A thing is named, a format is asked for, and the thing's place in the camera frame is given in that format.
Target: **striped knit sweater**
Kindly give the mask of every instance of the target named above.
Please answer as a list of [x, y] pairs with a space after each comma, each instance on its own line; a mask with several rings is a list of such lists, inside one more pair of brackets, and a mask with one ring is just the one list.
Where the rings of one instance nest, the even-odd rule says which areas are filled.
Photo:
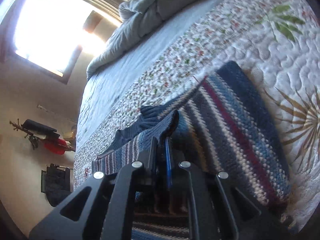
[[[235, 62], [225, 64], [197, 87], [163, 106], [141, 107], [139, 122], [162, 123], [173, 110], [179, 112], [177, 128], [171, 135], [173, 147], [182, 150], [188, 161], [206, 172], [228, 172], [263, 205], [278, 207], [286, 202], [289, 171], [276, 128], [259, 93]], [[114, 150], [93, 162], [93, 171], [111, 173], [101, 169], [114, 162], [110, 152]], [[137, 157], [132, 151], [128, 154], [131, 160]]]

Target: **bed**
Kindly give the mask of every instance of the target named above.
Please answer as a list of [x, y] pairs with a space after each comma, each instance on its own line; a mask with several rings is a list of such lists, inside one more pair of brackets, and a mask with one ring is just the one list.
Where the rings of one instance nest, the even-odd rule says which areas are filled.
[[163, 104], [234, 60], [265, 101], [290, 165], [286, 212], [299, 229], [320, 201], [320, 28], [306, 0], [199, 0], [90, 77], [83, 95], [75, 189], [141, 105]]

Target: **hanging item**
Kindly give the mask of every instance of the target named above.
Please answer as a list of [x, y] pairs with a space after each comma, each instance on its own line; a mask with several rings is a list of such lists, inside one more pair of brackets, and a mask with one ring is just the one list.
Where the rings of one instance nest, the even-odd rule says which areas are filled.
[[27, 134], [25, 138], [28, 137], [34, 150], [38, 148], [39, 141], [42, 141], [44, 147], [55, 154], [62, 155], [65, 151], [76, 151], [65, 140], [59, 138], [60, 135], [56, 133], [57, 130], [54, 128], [30, 119], [27, 119], [22, 125], [19, 124], [19, 119], [18, 124], [11, 121], [9, 123], [14, 127], [14, 130], [21, 130]]

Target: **dark wooden frame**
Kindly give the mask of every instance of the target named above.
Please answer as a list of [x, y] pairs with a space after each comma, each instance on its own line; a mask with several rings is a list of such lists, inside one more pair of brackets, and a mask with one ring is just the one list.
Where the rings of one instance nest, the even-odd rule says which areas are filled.
[[[95, 29], [95, 27], [99, 24], [99, 22], [102, 20], [103, 16], [101, 16], [99, 13], [92, 11], [90, 13], [90, 15], [88, 16], [88, 18], [86, 19], [86, 21], [84, 22], [83, 25], [83, 29], [89, 33], [92, 33]], [[61, 83], [67, 85], [69, 78], [71, 76], [71, 73], [73, 71], [73, 68], [76, 65], [76, 62], [80, 56], [82, 52], [82, 47], [81, 45], [78, 45], [75, 50], [73, 51], [69, 63], [67, 65], [67, 67], [65, 68], [65, 71], [63, 72], [63, 76], [60, 77], [57, 74], [51, 72], [50, 70], [47, 70], [19, 55], [17, 55], [16, 53], [14, 53], [14, 57], [16, 57], [18, 60], [22, 61], [24, 64], [27, 64], [29, 66], [31, 66], [32, 68], [36, 68], [37, 70], [40, 70], [41, 72], [45, 73], [46, 75], [60, 81]]]

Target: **white quilt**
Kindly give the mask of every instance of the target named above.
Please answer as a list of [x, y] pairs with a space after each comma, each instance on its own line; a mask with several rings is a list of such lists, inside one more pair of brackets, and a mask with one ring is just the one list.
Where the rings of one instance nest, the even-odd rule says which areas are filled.
[[163, 104], [234, 60], [272, 114], [291, 168], [287, 212], [300, 228], [320, 201], [320, 28], [305, 0], [224, 0], [151, 64], [77, 149], [75, 187], [141, 105]]

